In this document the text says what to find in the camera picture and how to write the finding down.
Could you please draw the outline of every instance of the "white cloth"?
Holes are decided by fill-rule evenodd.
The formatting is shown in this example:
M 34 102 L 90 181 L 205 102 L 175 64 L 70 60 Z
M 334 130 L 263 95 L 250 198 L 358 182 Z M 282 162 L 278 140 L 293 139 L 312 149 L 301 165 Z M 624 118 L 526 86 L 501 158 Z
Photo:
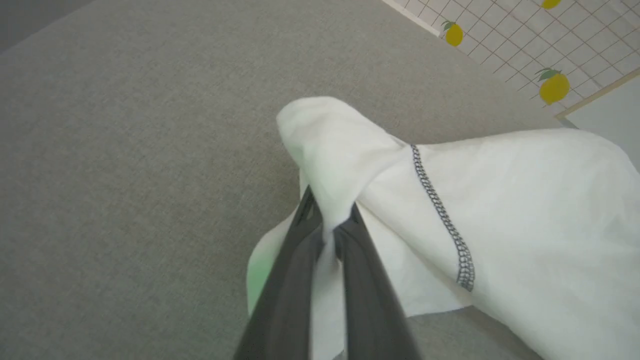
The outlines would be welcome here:
M 330 97 L 294 101 L 277 120 L 325 231 L 358 204 L 407 316 L 473 304 L 545 359 L 638 359 L 640 175 L 611 142 L 555 129 L 417 146 L 472 255 L 468 292 L 410 146 Z M 253 251 L 250 311 L 290 223 Z M 331 261 L 314 279 L 314 360 L 344 348 L 342 278 Z

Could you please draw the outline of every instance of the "yellow lemon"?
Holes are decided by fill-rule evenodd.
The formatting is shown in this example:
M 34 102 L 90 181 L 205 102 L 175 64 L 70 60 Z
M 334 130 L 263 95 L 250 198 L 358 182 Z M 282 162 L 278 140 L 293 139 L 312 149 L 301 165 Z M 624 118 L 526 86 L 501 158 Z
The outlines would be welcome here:
M 540 6 L 542 6 L 543 9 L 553 9 L 558 6 L 560 1 L 562 0 L 545 0 Z
M 442 23 L 444 30 L 447 32 L 445 39 L 452 46 L 458 46 L 462 42 L 462 28 L 453 21 L 446 20 Z
M 540 87 L 540 98 L 543 99 L 547 105 L 560 101 L 564 99 L 566 94 L 569 94 L 571 85 L 564 74 L 548 67 L 538 72 L 542 72 L 538 81 L 546 80 Z

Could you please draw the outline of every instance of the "white edge strip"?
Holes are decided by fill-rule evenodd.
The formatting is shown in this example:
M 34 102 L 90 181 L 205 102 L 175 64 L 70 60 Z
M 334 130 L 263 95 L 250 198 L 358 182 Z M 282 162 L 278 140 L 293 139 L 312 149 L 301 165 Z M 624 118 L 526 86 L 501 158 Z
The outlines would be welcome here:
M 403 8 L 400 4 L 398 4 L 394 0 L 382 0 L 382 1 L 384 1 L 387 5 L 391 6 L 392 8 L 396 9 L 399 13 L 403 14 L 409 20 L 411 20 L 411 21 L 415 22 L 416 24 L 418 24 L 421 28 L 423 28 L 426 31 L 434 34 L 437 37 L 440 36 L 440 32 L 438 30 L 432 28 L 431 25 L 429 25 L 426 22 L 420 20 L 420 18 L 418 18 L 417 16 L 412 14 L 409 10 Z

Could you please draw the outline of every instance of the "green leaf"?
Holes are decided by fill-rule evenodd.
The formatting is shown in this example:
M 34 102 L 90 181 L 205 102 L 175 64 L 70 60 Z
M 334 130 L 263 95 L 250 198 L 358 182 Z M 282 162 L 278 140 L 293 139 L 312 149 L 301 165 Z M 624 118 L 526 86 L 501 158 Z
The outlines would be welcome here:
M 539 72 L 543 72 L 543 71 L 547 71 L 547 70 L 552 70 L 550 67 L 545 67 L 544 69 L 540 70 L 540 71 L 536 71 L 536 74 Z
M 542 75 L 540 76 L 538 81 L 546 80 L 546 79 L 551 78 L 553 75 L 556 75 L 556 74 L 559 74 L 559 72 L 557 70 L 548 70 L 548 71 L 542 73 Z

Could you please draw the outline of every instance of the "lemon patterned cloth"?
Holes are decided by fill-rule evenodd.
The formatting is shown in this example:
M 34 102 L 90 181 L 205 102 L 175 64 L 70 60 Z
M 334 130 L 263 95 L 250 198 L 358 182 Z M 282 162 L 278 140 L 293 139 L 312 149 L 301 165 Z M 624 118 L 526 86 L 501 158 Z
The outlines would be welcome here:
M 640 0 L 395 0 L 555 114 L 640 68 Z

